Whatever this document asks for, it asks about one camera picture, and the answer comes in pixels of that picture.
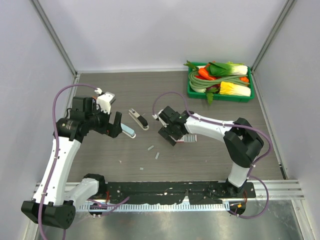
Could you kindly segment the light blue stapler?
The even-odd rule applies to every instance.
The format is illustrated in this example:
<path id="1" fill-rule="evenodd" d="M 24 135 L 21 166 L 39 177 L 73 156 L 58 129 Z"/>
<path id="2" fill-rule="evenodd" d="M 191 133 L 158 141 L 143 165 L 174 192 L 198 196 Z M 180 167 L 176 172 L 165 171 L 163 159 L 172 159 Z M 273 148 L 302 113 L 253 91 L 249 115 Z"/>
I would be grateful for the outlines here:
<path id="1" fill-rule="evenodd" d="M 120 124 L 122 132 L 127 135 L 128 137 L 130 137 L 131 139 L 134 139 L 136 137 L 136 132 L 130 128 L 129 126 L 121 123 Z"/>

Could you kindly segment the red white staple box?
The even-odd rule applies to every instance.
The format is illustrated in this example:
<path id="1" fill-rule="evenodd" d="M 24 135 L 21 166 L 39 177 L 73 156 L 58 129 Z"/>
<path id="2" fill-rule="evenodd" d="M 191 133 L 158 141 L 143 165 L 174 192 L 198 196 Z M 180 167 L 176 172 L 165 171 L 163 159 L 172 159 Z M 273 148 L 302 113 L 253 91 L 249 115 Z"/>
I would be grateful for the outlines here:
<path id="1" fill-rule="evenodd" d="M 186 134 L 182 138 L 176 140 L 177 143 L 195 143 L 197 142 L 196 134 Z"/>

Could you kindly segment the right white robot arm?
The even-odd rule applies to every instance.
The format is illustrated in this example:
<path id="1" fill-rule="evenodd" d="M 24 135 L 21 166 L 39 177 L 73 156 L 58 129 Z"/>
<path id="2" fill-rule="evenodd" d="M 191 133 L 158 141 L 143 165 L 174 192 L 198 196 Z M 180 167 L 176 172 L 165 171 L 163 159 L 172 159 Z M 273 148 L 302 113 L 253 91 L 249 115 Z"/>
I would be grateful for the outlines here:
<path id="1" fill-rule="evenodd" d="M 158 133 L 172 146 L 189 134 L 225 143 L 232 160 L 231 172 L 225 182 L 226 193 L 233 198 L 243 193 L 251 165 L 264 146 L 264 141 L 246 119 L 216 120 L 187 110 L 179 113 L 170 106 L 152 116 L 162 124 Z"/>

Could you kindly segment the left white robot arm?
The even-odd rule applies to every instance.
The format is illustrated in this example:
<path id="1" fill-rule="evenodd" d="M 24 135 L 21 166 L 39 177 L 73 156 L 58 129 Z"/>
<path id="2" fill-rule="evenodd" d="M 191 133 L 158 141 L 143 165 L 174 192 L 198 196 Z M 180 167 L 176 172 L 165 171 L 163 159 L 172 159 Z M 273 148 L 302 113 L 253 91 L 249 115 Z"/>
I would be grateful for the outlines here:
<path id="1" fill-rule="evenodd" d="M 66 117 L 56 122 L 57 133 L 40 186 L 32 200 L 25 200 L 21 206 L 31 221 L 66 230 L 72 225 L 79 206 L 90 197 L 100 200 L 106 195 L 107 184 L 100 174 L 86 174 L 69 193 L 65 193 L 65 187 L 74 158 L 90 131 L 111 138 L 122 132 L 122 113 L 117 111 L 114 122 L 110 123 L 114 101 L 115 95 L 110 92 L 97 98 L 75 96 Z"/>

